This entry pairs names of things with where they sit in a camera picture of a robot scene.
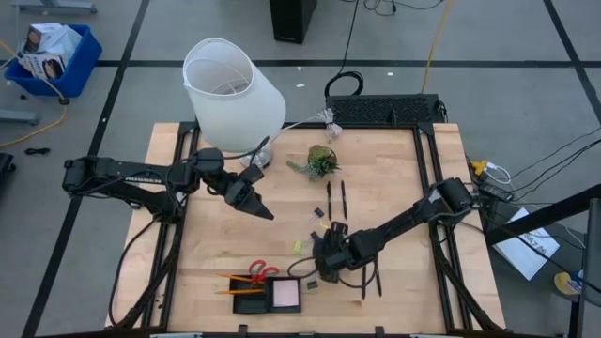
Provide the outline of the pink sticky note pad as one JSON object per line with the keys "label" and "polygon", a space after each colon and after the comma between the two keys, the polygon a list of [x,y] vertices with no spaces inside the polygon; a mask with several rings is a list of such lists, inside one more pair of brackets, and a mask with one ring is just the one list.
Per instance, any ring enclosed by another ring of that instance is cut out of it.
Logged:
{"label": "pink sticky note pad", "polygon": [[273,282],[273,306],[293,307],[300,304],[298,280],[276,280]]}

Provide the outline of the red handled scissors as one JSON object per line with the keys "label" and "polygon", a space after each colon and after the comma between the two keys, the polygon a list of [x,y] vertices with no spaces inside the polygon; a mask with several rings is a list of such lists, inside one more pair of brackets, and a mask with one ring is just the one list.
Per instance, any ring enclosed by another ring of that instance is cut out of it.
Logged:
{"label": "red handled scissors", "polygon": [[255,260],[248,268],[252,284],[263,284],[268,277],[277,276],[280,270],[269,266],[265,260]]}

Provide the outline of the yellow and blue disc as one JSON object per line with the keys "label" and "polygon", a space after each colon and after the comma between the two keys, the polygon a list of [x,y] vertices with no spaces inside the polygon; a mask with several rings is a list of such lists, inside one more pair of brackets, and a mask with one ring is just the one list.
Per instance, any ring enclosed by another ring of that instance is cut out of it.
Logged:
{"label": "yellow and blue disc", "polygon": [[553,278],[555,287],[564,295],[576,296],[582,291],[583,270],[559,272]]}

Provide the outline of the black metal beam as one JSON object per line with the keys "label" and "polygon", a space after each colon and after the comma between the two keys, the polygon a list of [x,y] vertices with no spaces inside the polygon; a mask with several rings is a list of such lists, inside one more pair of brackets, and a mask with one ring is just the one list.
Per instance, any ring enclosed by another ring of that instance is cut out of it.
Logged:
{"label": "black metal beam", "polygon": [[509,238],[551,225],[588,210],[590,201],[595,198],[601,199],[601,183],[515,221],[504,224],[489,221],[488,224],[492,225],[493,228],[486,232],[485,239],[489,245],[494,245]]}

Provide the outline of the white lamp shade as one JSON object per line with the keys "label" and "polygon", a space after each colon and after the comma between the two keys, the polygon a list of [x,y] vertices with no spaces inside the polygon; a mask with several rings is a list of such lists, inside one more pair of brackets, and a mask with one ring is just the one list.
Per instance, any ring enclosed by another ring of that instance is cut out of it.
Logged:
{"label": "white lamp shade", "polygon": [[183,86],[207,142],[261,168],[286,117],[281,92],[249,56],[223,38],[206,38],[186,55]]}

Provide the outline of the black perforated metal box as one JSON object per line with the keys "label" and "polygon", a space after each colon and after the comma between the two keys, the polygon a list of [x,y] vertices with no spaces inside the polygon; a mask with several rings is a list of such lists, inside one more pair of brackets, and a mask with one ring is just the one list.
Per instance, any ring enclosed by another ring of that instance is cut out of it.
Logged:
{"label": "black perforated metal box", "polygon": [[444,123],[446,107],[436,94],[329,96],[326,105],[336,123]]}

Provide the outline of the white printed box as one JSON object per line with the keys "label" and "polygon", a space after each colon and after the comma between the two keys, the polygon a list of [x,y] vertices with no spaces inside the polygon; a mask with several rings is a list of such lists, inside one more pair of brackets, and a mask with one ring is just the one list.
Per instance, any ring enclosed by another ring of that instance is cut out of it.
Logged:
{"label": "white printed box", "polygon": [[40,44],[47,40],[53,33],[63,27],[62,23],[32,23],[29,25],[23,51],[26,54],[35,53]]}
{"label": "white printed box", "polygon": [[65,72],[59,54],[23,54],[19,64],[34,77],[45,80],[57,80]]}

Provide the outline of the black computer tower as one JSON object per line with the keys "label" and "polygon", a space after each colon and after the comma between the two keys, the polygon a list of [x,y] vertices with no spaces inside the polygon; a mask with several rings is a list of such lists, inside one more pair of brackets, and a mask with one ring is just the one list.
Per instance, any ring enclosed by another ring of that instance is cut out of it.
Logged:
{"label": "black computer tower", "polygon": [[269,0],[275,40],[302,44],[317,0]]}

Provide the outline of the blue plastic bin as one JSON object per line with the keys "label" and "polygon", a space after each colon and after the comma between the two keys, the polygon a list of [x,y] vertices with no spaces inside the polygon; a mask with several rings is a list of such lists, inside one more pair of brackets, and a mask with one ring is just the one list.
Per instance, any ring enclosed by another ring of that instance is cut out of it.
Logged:
{"label": "blue plastic bin", "polygon": [[[102,47],[93,36],[89,26],[85,24],[68,25],[82,36],[82,39],[71,58],[65,66],[64,74],[57,80],[45,80],[34,77],[29,71],[19,64],[23,54],[22,50],[8,63],[5,78],[19,85],[26,92],[34,96],[58,97],[60,95],[70,99],[77,98],[84,90],[96,62],[100,58]],[[40,48],[34,54],[49,54]]]}

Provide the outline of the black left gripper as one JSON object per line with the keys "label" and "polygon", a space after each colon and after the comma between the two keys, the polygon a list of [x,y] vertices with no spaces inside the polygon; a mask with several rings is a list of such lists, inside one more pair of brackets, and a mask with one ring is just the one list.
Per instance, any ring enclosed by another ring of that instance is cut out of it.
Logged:
{"label": "black left gripper", "polygon": [[240,211],[249,215],[273,220],[274,215],[262,202],[262,196],[246,180],[236,180],[225,191],[224,201],[232,207],[241,207]]}

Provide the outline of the black power brick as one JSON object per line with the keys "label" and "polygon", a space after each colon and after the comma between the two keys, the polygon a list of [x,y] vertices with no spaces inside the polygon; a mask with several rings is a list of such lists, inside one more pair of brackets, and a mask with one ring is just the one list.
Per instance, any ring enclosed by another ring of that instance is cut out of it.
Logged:
{"label": "black power brick", "polygon": [[494,197],[505,203],[512,202],[515,198],[515,196],[511,192],[505,191],[497,186],[486,184],[486,183],[480,183],[478,185],[478,191],[481,194],[485,194],[487,196]]}

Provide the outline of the black table frame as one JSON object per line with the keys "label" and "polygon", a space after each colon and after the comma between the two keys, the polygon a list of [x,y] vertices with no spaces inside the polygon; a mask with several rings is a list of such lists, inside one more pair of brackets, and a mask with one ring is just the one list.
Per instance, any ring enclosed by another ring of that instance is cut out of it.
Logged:
{"label": "black table frame", "polygon": [[[331,178],[310,181],[292,171],[287,161],[302,162],[308,148],[323,144],[319,129],[291,129],[273,143],[273,160],[256,190],[274,215],[263,220],[228,206],[205,190],[189,201],[173,289],[160,288],[151,301],[150,321],[172,331],[232,332],[246,324],[250,332],[442,333],[438,277],[428,228],[421,225],[387,244],[379,259],[383,295],[376,283],[362,300],[359,271],[344,271],[341,284],[320,283],[303,289],[297,314],[236,315],[227,278],[218,273],[244,273],[262,259],[282,273],[304,274],[312,232],[322,232],[313,211],[328,219],[326,185],[331,182],[332,220],[351,230],[371,228],[409,208],[435,175],[419,170],[432,161],[428,138],[410,130],[347,130],[332,143],[341,163]],[[348,218],[344,219],[341,180],[345,181]],[[293,252],[301,240],[301,254]]]}

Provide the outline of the grey metal stand foot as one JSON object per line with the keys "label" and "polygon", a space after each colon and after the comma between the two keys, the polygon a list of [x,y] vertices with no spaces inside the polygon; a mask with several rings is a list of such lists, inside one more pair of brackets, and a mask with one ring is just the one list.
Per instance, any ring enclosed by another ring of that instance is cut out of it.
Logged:
{"label": "grey metal stand foot", "polygon": [[33,112],[0,109],[0,122],[25,123],[36,126],[39,123],[39,115]]}
{"label": "grey metal stand foot", "polygon": [[10,4],[19,10],[40,10],[50,12],[56,10],[82,11],[90,14],[98,12],[92,2],[80,0],[10,0]]}

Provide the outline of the black mesh desk organizer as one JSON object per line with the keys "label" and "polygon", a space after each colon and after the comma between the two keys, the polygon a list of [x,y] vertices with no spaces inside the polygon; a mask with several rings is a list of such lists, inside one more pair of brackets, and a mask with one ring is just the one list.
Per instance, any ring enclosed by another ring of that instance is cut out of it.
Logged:
{"label": "black mesh desk organizer", "polygon": [[[293,307],[273,306],[273,282],[276,280],[298,280],[300,304]],[[261,314],[295,314],[301,312],[301,280],[294,277],[268,277],[263,284],[252,287],[249,283],[231,280],[229,289],[265,288],[262,294],[233,295],[234,314],[261,315]]]}

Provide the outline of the white paper sheet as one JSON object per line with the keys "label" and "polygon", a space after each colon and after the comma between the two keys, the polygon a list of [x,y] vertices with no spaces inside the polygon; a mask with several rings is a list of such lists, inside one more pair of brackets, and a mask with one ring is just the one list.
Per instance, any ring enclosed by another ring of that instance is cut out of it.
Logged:
{"label": "white paper sheet", "polygon": [[561,247],[561,243],[545,229],[536,229],[520,235],[519,238],[509,238],[493,245],[493,248],[528,281],[547,262],[539,253],[551,258]]}

